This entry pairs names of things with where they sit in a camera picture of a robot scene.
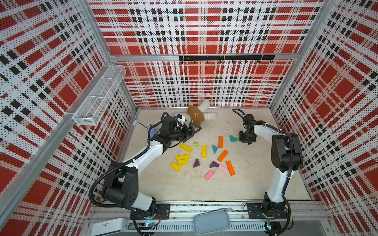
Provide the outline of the teal triangle block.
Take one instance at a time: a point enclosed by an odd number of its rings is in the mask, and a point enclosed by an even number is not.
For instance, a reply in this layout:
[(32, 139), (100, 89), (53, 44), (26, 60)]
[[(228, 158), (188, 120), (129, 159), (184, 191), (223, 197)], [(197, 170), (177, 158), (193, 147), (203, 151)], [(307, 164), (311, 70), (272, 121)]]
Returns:
[(218, 150), (218, 147), (215, 145), (212, 145), (212, 150), (213, 150), (213, 153), (215, 154)]
[(236, 137), (234, 137), (232, 135), (230, 135), (229, 138), (230, 138), (231, 142), (238, 142), (239, 141), (238, 138), (236, 138)]

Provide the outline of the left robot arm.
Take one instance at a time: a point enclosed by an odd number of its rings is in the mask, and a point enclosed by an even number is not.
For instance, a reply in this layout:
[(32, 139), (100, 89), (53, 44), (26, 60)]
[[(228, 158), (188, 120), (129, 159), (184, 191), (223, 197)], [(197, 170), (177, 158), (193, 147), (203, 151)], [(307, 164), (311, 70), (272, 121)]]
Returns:
[(171, 148), (173, 142), (184, 144), (201, 129), (185, 115), (170, 116), (164, 112), (158, 123), (148, 127), (147, 144), (142, 150), (123, 162), (113, 162), (94, 181), (89, 190), (89, 201), (98, 207), (131, 210), (132, 219), (138, 216), (152, 219), (161, 214), (156, 199), (139, 191), (139, 175)]

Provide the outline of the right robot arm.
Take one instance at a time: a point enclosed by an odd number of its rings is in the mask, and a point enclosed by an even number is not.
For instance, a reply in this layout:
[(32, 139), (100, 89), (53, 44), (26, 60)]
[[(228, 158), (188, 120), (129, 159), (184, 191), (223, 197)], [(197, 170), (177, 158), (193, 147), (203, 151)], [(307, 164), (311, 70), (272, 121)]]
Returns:
[(271, 144), (271, 162), (275, 170), (270, 187), (260, 205), (261, 214), (268, 219), (289, 217), (286, 190), (292, 176), (304, 161), (298, 135), (286, 133), (264, 121), (257, 121), (252, 114), (245, 114), (240, 109), (232, 111), (243, 120), (243, 131), (239, 132), (240, 142), (250, 145), (260, 137)]

